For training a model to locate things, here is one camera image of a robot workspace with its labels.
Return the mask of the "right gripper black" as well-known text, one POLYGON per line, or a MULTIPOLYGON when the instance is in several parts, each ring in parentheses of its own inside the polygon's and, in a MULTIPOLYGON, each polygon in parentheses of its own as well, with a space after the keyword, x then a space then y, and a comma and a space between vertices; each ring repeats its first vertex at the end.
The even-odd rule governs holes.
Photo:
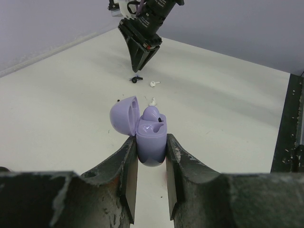
POLYGON ((160 49, 162 38, 157 34, 145 34, 131 19, 122 19, 118 28, 126 41, 133 72, 141 71, 160 49))

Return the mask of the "purple earbud charging case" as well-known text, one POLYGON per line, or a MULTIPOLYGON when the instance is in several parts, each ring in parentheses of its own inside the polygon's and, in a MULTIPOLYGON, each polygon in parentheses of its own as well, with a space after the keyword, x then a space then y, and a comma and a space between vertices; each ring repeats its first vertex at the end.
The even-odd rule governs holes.
POLYGON ((166 116, 161 114, 161 119, 161 123, 143 120, 136 96, 117 102, 110 110, 112 127, 121 134, 136 137, 138 159, 148 167, 161 165, 166 157, 166 116))

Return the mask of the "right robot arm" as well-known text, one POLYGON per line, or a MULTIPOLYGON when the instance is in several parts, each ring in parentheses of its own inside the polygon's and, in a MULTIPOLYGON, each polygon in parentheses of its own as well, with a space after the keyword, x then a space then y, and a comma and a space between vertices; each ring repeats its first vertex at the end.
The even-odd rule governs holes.
POLYGON ((145 0, 135 19, 122 19, 118 28, 124 37, 133 72, 138 72, 156 54, 162 43, 158 29, 173 7, 184 5, 183 0, 145 0))

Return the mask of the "purple earbud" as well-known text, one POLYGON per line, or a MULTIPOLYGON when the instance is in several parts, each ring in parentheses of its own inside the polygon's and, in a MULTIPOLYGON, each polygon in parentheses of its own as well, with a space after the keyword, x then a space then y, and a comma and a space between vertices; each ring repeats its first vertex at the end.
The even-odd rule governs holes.
POLYGON ((145 108, 142 119, 146 121, 152 121, 152 122, 162 122, 161 114, 156 106, 148 106, 145 108))

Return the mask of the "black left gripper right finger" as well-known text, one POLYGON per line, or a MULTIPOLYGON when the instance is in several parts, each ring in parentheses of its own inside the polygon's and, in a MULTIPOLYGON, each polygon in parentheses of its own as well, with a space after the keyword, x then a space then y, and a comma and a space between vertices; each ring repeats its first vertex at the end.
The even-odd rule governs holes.
POLYGON ((170 219, 177 228, 301 228, 301 173, 219 173, 167 135, 170 219))

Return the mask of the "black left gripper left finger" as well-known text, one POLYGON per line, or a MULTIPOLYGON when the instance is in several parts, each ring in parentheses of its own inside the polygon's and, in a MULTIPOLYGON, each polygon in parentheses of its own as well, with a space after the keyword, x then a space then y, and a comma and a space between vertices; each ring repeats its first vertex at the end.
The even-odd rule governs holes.
POLYGON ((72 171, 0 169, 3 228, 128 228, 134 223, 138 160, 130 136, 106 160, 72 171))

